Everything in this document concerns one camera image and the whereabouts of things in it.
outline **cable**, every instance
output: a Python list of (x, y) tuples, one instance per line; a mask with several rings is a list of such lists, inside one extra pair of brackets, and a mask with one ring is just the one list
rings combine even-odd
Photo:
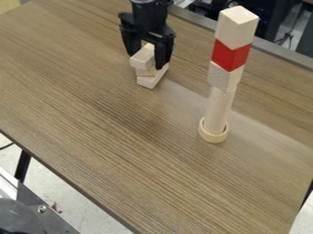
[(293, 38), (294, 38), (294, 35), (291, 35), (291, 37), (289, 38), (289, 49), (291, 49), (291, 42)]
[(0, 150), (5, 150), (6, 148), (10, 147), (11, 145), (13, 145), (14, 143), (10, 143), (10, 144), (7, 144), (3, 147), (0, 148)]

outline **stacked wooden blocks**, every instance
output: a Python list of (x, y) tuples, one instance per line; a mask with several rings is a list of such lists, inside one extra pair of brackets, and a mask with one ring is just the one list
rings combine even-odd
[(208, 75), (211, 85), (208, 110), (199, 126), (199, 134), (207, 142), (220, 143), (227, 137), (228, 114), (258, 21), (257, 15), (242, 6), (220, 12)]
[(156, 69), (155, 46), (147, 43), (130, 58), (130, 65), (135, 68), (137, 84), (154, 89), (167, 72), (168, 63), (162, 69)]

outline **wooden table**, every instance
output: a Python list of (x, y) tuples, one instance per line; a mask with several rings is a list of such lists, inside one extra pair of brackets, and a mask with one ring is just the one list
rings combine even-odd
[(175, 16), (171, 70), (135, 85), (126, 0), (0, 16), (0, 129), (136, 233), (287, 233), (313, 172), (312, 72), (253, 50), (223, 144), (197, 128), (213, 34)]

